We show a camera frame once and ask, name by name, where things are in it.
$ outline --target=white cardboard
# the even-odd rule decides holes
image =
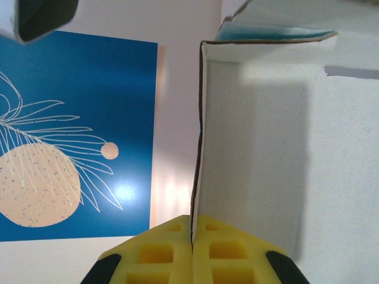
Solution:
[[[362,29],[202,45],[194,225],[206,214],[281,246],[311,283],[379,279],[379,80],[324,70],[378,69],[379,36]]]
[[[378,34],[379,6],[370,0],[253,0],[233,21],[253,25]]]

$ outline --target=blue poster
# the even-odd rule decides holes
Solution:
[[[0,241],[149,229],[157,50],[0,38]]]

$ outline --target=black rubber pad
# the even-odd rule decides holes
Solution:
[[[109,284],[120,260],[119,254],[111,254],[98,260],[81,284]]]
[[[309,284],[300,269],[288,256],[269,251],[266,257],[282,284]]]

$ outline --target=speckled circle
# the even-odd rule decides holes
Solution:
[[[118,147],[112,142],[107,142],[101,147],[101,154],[108,160],[116,159],[118,156]]]
[[[26,144],[0,157],[0,212],[23,227],[69,218],[81,198],[71,160],[49,144]]]

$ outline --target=square foam hole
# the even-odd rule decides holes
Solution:
[[[182,226],[180,225],[175,225],[175,226],[172,226],[169,231],[173,231],[173,232],[178,232],[182,229]]]
[[[209,245],[210,259],[247,259],[248,252],[239,241],[214,241]]]
[[[144,244],[138,250],[137,263],[172,263],[174,248],[170,244]]]
[[[213,268],[213,284],[254,284],[254,274],[251,269],[243,267]]]
[[[169,272],[128,273],[126,284],[168,284]]]
[[[220,231],[218,227],[212,224],[206,224],[205,225],[205,230],[207,231]]]

